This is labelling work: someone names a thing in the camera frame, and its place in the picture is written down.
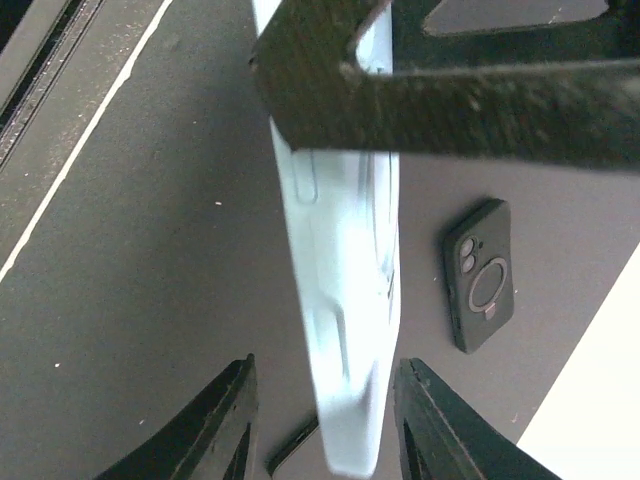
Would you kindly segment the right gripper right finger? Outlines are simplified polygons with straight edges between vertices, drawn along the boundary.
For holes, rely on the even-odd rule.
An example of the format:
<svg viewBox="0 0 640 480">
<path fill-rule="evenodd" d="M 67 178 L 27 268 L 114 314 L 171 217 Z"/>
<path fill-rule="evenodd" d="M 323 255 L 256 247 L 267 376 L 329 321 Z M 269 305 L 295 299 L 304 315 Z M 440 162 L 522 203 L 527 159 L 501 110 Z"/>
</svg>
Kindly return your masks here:
<svg viewBox="0 0 640 480">
<path fill-rule="evenodd" d="M 394 414 L 404 479 L 557 477 L 496 431 L 418 358 L 399 361 Z"/>
</svg>

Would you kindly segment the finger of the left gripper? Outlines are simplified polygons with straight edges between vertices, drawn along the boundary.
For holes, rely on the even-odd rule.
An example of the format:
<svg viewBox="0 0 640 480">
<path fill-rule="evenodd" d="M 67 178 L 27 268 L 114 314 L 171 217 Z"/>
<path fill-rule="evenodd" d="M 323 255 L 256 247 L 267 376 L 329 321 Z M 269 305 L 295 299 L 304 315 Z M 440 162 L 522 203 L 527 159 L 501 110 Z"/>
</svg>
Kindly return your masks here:
<svg viewBox="0 0 640 480">
<path fill-rule="evenodd" d="M 437 35 L 435 1 L 403 1 L 390 73 L 358 64 L 387 1 L 284 1 L 250 68 L 294 149 L 639 169 L 639 5 L 566 23 Z"/>
<path fill-rule="evenodd" d="M 398 71 L 639 67 L 636 1 L 395 1 Z"/>
</svg>

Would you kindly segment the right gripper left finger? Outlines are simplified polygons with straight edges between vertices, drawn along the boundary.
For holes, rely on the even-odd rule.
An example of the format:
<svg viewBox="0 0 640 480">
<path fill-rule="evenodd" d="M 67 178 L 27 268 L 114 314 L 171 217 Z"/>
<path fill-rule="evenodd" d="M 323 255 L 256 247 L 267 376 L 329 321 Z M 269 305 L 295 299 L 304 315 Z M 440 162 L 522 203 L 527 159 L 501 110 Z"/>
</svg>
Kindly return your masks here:
<svg viewBox="0 0 640 480">
<path fill-rule="evenodd" d="M 251 479 L 258 418 L 255 356 L 232 361 L 162 429 L 99 479 Z"/>
</svg>

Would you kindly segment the black smartphone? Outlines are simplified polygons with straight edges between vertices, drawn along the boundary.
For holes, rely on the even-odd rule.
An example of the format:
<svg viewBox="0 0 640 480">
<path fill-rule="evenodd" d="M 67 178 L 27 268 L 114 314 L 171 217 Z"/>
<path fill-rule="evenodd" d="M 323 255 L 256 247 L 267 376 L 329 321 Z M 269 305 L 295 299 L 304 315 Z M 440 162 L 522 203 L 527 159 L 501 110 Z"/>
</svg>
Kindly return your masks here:
<svg viewBox="0 0 640 480">
<path fill-rule="evenodd" d="M 276 472 L 306 443 L 318 428 L 318 416 L 316 413 L 311 414 L 279 444 L 265 461 L 265 469 L 270 479 L 276 478 Z"/>
</svg>

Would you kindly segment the light blue cased phone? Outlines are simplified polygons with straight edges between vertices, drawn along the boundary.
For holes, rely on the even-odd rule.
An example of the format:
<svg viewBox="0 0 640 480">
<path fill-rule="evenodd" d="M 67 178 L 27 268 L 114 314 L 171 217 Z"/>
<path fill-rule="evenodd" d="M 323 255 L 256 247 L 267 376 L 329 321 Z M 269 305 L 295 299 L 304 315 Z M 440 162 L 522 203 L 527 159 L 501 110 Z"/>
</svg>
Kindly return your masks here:
<svg viewBox="0 0 640 480">
<path fill-rule="evenodd" d="M 324 453 L 332 473 L 368 479 L 400 324 L 391 7 L 256 1 L 253 13 Z"/>
</svg>

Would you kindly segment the black cased phone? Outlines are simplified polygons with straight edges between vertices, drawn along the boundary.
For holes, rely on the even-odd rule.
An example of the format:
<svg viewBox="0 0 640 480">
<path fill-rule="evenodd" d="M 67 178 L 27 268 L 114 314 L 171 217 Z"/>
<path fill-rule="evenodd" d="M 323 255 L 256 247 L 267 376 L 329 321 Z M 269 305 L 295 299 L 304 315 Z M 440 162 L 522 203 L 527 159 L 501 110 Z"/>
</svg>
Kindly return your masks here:
<svg viewBox="0 0 640 480">
<path fill-rule="evenodd" d="M 472 354 L 515 310 L 509 203 L 487 199 L 459 218 L 442 254 L 454 341 Z"/>
</svg>

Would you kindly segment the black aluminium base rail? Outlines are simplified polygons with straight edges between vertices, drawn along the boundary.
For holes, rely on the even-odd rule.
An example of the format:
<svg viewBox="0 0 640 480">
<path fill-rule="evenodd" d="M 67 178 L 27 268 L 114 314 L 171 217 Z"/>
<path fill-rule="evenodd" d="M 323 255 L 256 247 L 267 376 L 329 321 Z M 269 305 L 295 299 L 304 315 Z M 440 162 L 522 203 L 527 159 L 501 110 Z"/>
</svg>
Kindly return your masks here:
<svg viewBox="0 0 640 480">
<path fill-rule="evenodd" d="M 101 10 L 101 1 L 1 3 L 1 163 Z"/>
</svg>

